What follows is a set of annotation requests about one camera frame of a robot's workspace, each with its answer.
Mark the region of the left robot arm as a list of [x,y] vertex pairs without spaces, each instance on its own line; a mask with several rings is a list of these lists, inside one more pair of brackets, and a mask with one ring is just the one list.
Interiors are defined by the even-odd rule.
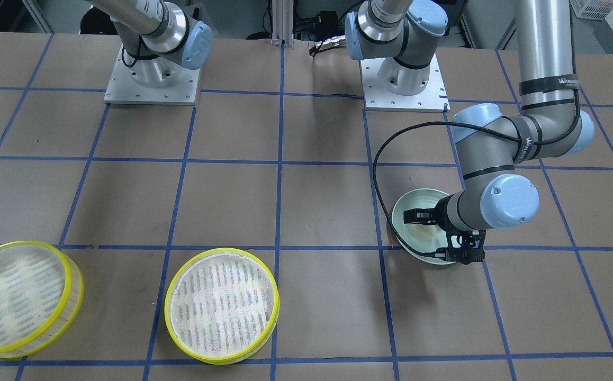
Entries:
[[[445,12],[431,1],[364,1],[345,17],[354,60],[389,59],[406,74],[427,70],[445,32]],[[485,231],[529,222],[539,208],[536,186],[515,165],[560,157],[587,147],[594,125],[580,111],[580,82],[568,1],[516,1],[520,114],[504,116],[491,103],[459,111],[452,120],[465,189],[442,198],[429,224],[443,231]]]

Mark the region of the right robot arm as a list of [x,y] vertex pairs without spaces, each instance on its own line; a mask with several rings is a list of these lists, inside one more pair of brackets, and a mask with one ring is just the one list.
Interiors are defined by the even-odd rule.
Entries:
[[123,48],[134,62],[164,59],[184,71],[200,73],[210,55],[210,27],[164,1],[91,1],[110,17]]

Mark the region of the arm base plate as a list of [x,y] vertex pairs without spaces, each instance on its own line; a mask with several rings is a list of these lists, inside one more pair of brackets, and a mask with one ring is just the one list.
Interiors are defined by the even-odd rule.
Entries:
[[119,48],[104,101],[108,104],[195,106],[200,70],[188,70],[162,57],[133,62]]
[[361,60],[360,79],[368,111],[447,112],[451,108],[439,61],[428,67],[401,67],[393,58]]

